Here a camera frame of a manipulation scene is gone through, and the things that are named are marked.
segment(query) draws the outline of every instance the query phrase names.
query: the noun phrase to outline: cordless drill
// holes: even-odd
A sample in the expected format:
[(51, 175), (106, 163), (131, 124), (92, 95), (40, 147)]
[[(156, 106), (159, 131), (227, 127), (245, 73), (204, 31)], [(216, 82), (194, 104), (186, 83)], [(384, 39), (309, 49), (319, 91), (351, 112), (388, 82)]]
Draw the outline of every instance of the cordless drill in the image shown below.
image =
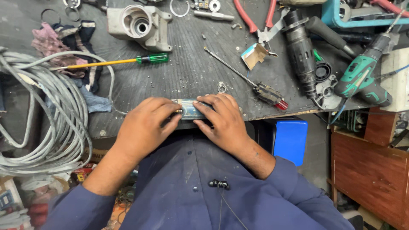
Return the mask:
[(391, 37), (389, 32), (399, 20), (404, 10), (394, 20), (385, 33), (380, 33), (367, 47), (363, 54), (357, 56), (346, 69), (341, 80), (334, 88), (336, 95), (349, 99), (358, 94), (366, 102), (379, 107), (392, 104), (392, 96), (375, 82), (371, 76), (376, 63), (387, 47)]

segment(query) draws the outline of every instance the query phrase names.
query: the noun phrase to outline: shirt sleeve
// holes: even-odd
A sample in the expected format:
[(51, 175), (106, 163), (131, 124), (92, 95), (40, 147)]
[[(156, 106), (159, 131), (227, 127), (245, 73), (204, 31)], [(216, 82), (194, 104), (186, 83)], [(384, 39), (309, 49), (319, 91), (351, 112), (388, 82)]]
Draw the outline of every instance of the shirt sleeve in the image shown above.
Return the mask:
[(275, 158), (276, 166), (266, 181), (272, 183), (284, 199), (326, 229), (354, 230), (351, 223), (334, 207), (333, 202), (297, 173), (294, 163), (279, 156)]
[(78, 185), (50, 201), (41, 230), (101, 230), (112, 214), (115, 196), (100, 196)]

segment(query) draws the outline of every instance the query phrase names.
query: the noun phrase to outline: hand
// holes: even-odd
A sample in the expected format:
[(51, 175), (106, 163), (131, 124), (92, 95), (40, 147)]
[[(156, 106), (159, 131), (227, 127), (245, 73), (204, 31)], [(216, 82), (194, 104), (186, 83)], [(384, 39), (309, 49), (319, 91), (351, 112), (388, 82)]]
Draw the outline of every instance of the hand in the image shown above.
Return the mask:
[(210, 104), (214, 108), (212, 110), (197, 101), (193, 102), (193, 105), (213, 124), (214, 129), (202, 120), (193, 122), (213, 143), (232, 155), (238, 154), (252, 143), (251, 138), (247, 135), (238, 104), (231, 95), (210, 94), (197, 97), (197, 100)]
[(175, 115), (164, 127), (161, 124), (181, 107), (163, 97), (145, 99), (126, 115), (113, 148), (141, 161), (176, 129), (182, 115)]

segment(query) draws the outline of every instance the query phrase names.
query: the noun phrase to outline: workbench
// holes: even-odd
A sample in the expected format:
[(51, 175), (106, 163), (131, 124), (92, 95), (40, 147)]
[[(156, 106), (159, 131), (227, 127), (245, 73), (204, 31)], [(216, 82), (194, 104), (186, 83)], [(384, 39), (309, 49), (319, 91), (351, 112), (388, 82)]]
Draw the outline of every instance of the workbench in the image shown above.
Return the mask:
[[(148, 5), (155, 5), (160, 10), (170, 13), (169, 2), (169, 0), (164, 0), (158, 3), (148, 3)], [(141, 3), (121, 0), (109, 2), (108, 6), (124, 8), (132, 4)], [(242, 1), (247, 14), (261, 29), (265, 25), (269, 4), (270, 1), (266, 0)], [(40, 28), (40, 13), (44, 9), (51, 8), (58, 11), (62, 24), (79, 25), (79, 22), (68, 20), (64, 7), (62, 0), (3, 0), (0, 7), (0, 45), (9, 48), (10, 51), (36, 56), (35, 49), (30, 45), (33, 40), (31, 31)], [(185, 1), (175, 0), (173, 8), (176, 13), (182, 14), (186, 11), (187, 6)], [(304, 9), (303, 16), (320, 16), (320, 9), (320, 5)], [(132, 59), (139, 55), (152, 54), (135, 41), (122, 41), (109, 35), (106, 31), (106, 14), (96, 7), (83, 4), (79, 12), (82, 20), (96, 22), (97, 28), (91, 43), (97, 55), (107, 61)], [(245, 120), (318, 112), (313, 102), (304, 96), (292, 70), (283, 34), (278, 33), (270, 41), (272, 52), (277, 53), (279, 57), (267, 56), (263, 63), (256, 64), (248, 78), (254, 82), (262, 81), (278, 90), (289, 104), (286, 111), (280, 111), (258, 100), (248, 83), (203, 50), (204, 46), (208, 47), (232, 67), (247, 75), (248, 69), (240, 55), (256, 42), (256, 35), (249, 34), (248, 27), (237, 13), (232, 0), (221, 1), (219, 12), (234, 15), (236, 19), (233, 22), (227, 22), (198, 18), (193, 16), (192, 9), (185, 17), (173, 17), (173, 21), (168, 24), (168, 43), (173, 47), (169, 62), (141, 65), (127, 63), (112, 66), (116, 75), (112, 96), (115, 106), (121, 111), (129, 111), (149, 96), (170, 99), (196, 98), (199, 95), (217, 93), (219, 82), (224, 82), (228, 88), (227, 93), (235, 97), (242, 108)], [(273, 22), (275, 23), (278, 19), (280, 19), (280, 13), (276, 11)], [(58, 22), (57, 17), (54, 16), (54, 21), (48, 22)], [(243, 28), (232, 29), (231, 26), (234, 23), (240, 23)], [(318, 53), (332, 65), (333, 74), (340, 78), (351, 59), (326, 42), (313, 41), (313, 45)], [(357, 53), (362, 51), (359, 46), (352, 46), (352, 48)], [(108, 96), (110, 81), (109, 72), (104, 68), (99, 80), (99, 90), (96, 92), (98, 96)], [(368, 105), (357, 100), (347, 103), (347, 109), (363, 107), (368, 107)], [(115, 111), (93, 113), (89, 118), (90, 136), (92, 138), (116, 136), (122, 121), (123, 117)], [(178, 128), (192, 127), (194, 127), (192, 122), (182, 121)], [(24, 126), (16, 127), (15, 132), (18, 133), (20, 129), (22, 137)]]

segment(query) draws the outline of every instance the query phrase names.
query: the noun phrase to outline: pink rag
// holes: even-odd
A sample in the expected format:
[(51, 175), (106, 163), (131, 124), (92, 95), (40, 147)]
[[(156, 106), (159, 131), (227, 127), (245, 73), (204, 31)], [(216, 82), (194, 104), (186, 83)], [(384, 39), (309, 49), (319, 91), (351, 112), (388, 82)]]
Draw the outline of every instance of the pink rag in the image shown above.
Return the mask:
[[(38, 50), (39, 56), (46, 57), (51, 54), (70, 51), (70, 49), (63, 44), (60, 38), (58, 38), (57, 33), (48, 23), (42, 22), (41, 26), (43, 27), (42, 29), (33, 30), (34, 40), (31, 43), (31, 46)], [(88, 62), (74, 55), (65, 55), (51, 59), (50, 64), (54, 67), (64, 67), (68, 65), (88, 64)], [(83, 68), (59, 71), (63, 74), (76, 78), (84, 77), (85, 75), (85, 69)]]

